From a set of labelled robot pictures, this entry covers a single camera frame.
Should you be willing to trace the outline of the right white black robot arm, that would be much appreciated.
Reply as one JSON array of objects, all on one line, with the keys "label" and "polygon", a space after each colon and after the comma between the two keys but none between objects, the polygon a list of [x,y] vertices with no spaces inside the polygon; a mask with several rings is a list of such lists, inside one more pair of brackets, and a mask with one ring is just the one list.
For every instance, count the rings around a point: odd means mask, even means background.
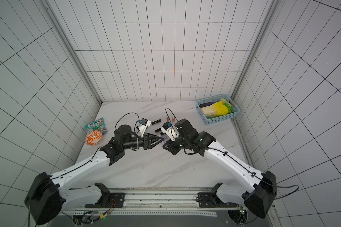
[{"label": "right white black robot arm", "polygon": [[169,140],[163,148],[172,155],[180,150],[190,150],[190,154],[199,154],[220,165],[231,174],[240,186],[224,183],[215,186],[215,195],[222,203],[236,203],[245,206],[259,218],[266,218],[276,195],[276,176],[270,172],[261,172],[246,164],[229,152],[211,134],[197,130],[187,119],[182,119],[172,126],[166,122],[161,127]]}]

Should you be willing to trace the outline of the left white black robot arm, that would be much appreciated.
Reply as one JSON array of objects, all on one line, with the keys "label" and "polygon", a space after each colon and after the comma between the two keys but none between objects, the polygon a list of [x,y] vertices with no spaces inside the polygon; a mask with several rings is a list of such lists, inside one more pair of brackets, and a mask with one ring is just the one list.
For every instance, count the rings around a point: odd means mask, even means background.
[{"label": "left white black robot arm", "polygon": [[28,215],[37,225],[54,219],[59,213],[84,205],[106,208],[115,205],[109,189],[102,183],[74,189],[74,185],[90,175],[116,163],[127,149],[152,149],[163,142],[163,137],[145,133],[142,137],[131,126],[122,125],[114,137],[87,159],[52,175],[43,172],[35,177],[24,199]]}]

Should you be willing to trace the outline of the clear acrylic lipstick organizer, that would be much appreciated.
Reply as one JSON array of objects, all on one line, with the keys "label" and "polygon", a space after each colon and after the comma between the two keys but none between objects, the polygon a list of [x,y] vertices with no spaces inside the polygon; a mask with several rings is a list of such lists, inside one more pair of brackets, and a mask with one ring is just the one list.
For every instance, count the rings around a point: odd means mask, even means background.
[{"label": "clear acrylic lipstick organizer", "polygon": [[175,118],[174,123],[172,122],[172,117],[169,118],[169,120],[170,123],[173,125],[174,129],[176,130],[192,131],[195,129],[187,118],[183,118],[181,120],[176,120]]}]

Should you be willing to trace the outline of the lilac lipstick tube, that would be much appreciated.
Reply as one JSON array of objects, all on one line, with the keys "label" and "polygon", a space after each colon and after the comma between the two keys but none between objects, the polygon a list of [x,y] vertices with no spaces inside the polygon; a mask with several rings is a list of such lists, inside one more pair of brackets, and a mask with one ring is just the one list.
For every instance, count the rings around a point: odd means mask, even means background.
[{"label": "lilac lipstick tube", "polygon": [[162,135],[162,138],[163,138],[163,142],[162,144],[165,144],[168,140],[170,140],[169,136],[168,135]]}]

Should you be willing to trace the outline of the black lipstick silver band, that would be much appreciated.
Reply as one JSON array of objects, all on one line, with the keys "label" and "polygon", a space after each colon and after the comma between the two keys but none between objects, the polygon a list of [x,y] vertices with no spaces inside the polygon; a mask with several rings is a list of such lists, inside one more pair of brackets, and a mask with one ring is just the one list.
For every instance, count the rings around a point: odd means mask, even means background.
[{"label": "black lipstick silver band", "polygon": [[160,123],[161,121],[162,121],[161,119],[156,120],[156,121],[152,121],[152,122],[151,122],[151,125],[158,124],[158,123]]}]

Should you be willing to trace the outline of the dark purple toy eggplant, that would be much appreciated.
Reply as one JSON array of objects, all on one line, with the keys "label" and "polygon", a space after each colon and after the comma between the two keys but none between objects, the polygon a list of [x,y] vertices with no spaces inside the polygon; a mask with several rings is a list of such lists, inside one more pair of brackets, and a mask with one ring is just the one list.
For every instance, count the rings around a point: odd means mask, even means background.
[{"label": "dark purple toy eggplant", "polygon": [[204,108],[204,107],[211,106],[211,105],[213,105],[213,104],[214,104],[214,102],[207,102],[207,103],[199,104],[199,107],[200,107],[200,108]]}]

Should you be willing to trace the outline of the light blue plastic basket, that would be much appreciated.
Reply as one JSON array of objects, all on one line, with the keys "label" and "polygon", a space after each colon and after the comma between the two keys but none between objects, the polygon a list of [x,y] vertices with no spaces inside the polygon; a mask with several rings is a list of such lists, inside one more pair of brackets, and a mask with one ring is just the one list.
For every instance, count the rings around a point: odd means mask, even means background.
[{"label": "light blue plastic basket", "polygon": [[227,94],[196,101],[196,109],[205,125],[236,118],[239,107]]}]

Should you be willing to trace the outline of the yellow toy napa cabbage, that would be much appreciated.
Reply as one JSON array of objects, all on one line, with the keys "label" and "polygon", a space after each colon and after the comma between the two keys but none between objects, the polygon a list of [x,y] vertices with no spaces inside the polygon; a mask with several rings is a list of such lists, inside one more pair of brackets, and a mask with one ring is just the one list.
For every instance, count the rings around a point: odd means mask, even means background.
[{"label": "yellow toy napa cabbage", "polygon": [[206,118],[215,118],[228,114],[228,110],[222,105],[222,102],[216,102],[211,106],[204,107],[201,109],[202,113]]}]

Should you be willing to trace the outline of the green toy vegetable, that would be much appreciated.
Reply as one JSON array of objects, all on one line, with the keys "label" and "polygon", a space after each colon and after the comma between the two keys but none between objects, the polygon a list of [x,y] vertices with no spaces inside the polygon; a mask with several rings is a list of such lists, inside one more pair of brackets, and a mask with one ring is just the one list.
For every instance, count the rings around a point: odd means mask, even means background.
[{"label": "green toy vegetable", "polygon": [[228,114],[233,113],[232,105],[230,102],[228,102],[225,98],[221,98],[220,102],[222,102],[222,105],[225,106],[228,110]]}]

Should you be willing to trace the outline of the green snack packet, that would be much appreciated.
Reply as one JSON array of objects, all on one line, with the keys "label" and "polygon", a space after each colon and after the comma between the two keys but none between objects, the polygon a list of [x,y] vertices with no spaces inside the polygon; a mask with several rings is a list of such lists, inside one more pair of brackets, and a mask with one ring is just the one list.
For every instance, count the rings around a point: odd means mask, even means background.
[{"label": "green snack packet", "polygon": [[92,131],[100,131],[102,134],[105,134],[106,132],[108,132],[103,118],[99,118],[96,121],[86,125],[85,130],[87,134],[89,134]]}]

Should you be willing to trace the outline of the orange white patterned bowl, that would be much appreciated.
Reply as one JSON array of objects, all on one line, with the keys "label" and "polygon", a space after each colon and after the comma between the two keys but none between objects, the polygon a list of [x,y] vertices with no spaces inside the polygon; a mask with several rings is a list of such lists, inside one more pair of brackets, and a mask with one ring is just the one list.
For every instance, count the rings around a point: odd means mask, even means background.
[{"label": "orange white patterned bowl", "polygon": [[84,139],[86,145],[93,146],[97,145],[102,141],[103,134],[99,130],[89,132]]}]

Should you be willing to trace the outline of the aluminium mounting rail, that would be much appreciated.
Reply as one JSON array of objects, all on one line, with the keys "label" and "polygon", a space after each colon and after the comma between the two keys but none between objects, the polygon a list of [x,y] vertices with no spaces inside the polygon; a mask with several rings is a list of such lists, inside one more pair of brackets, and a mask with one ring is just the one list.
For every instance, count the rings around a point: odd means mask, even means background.
[{"label": "aluminium mounting rail", "polygon": [[214,188],[114,190],[103,194],[96,187],[88,187],[70,190],[64,198],[66,203],[59,214],[75,218],[110,214],[213,216],[215,210],[266,218],[272,204],[219,183]]}]

